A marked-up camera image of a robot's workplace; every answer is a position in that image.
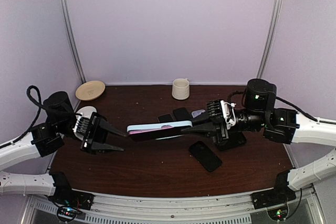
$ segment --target plate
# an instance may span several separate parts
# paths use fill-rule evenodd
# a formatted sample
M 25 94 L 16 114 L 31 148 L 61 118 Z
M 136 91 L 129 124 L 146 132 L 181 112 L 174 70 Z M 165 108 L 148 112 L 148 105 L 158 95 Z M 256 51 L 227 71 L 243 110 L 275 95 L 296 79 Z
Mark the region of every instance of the plate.
M 103 94 L 105 84 L 102 81 L 89 81 L 76 90 L 76 97 L 81 101 L 92 101 Z

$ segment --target cup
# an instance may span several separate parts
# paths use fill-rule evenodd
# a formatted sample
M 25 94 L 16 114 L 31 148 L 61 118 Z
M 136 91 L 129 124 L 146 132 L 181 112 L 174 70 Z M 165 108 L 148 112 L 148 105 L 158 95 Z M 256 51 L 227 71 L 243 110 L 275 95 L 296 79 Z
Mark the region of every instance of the cup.
M 173 81 L 172 96 L 177 100 L 185 100 L 189 97 L 188 79 L 179 78 Z

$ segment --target brown wooden table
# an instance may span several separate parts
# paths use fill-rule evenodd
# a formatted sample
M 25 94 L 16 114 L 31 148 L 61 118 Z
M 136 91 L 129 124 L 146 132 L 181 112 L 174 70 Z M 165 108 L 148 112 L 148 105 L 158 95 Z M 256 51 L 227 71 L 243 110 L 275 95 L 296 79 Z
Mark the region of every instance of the brown wooden table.
M 185 101 L 171 97 L 170 86 L 106 88 L 104 94 L 80 107 L 92 105 L 120 130 L 130 124 L 156 123 L 157 116 L 186 107 L 204 109 L 207 101 L 226 99 L 242 86 L 191 86 Z M 125 152 L 90 155 L 80 151 L 80 142 L 66 139 L 56 154 L 51 171 L 62 171 L 74 189 L 103 194 L 139 197 L 193 197 L 241 193 L 272 187 L 276 175 L 292 165 L 282 144 L 262 138 L 262 133 L 244 133 L 247 144 L 220 152 L 210 139 L 188 135 L 173 140 L 133 142 L 109 135 L 107 143 Z M 223 161 L 207 172 L 190 156 L 188 147 L 204 141 Z

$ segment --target beige plate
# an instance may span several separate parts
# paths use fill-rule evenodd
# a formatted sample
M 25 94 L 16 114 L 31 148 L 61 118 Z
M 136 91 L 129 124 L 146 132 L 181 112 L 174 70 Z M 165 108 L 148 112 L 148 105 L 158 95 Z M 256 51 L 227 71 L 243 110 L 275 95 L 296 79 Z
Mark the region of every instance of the beige plate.
M 102 81 L 89 81 L 76 90 L 76 97 L 82 101 L 94 100 L 103 94 L 105 84 Z

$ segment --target white wall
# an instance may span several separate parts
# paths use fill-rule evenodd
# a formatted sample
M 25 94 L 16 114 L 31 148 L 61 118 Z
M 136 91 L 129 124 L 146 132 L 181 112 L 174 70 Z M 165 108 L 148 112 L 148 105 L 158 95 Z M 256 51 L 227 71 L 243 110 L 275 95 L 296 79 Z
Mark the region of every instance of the white wall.
M 336 0 L 283 0 L 264 79 L 278 95 L 315 116 L 336 119 Z M 292 144 L 302 166 L 332 148 Z M 336 177 L 315 183 L 328 223 L 335 223 Z
M 80 85 L 62 19 L 59 0 L 0 0 L 0 143 L 24 132 L 37 107 L 26 97 L 34 84 L 42 98 L 65 90 L 73 104 Z M 41 113 L 38 122 L 45 120 Z M 50 157 L 23 162 L 8 171 L 38 174 Z M 0 222 L 17 223 L 23 196 L 0 197 Z
M 67 0 L 87 80 L 246 84 L 274 0 Z

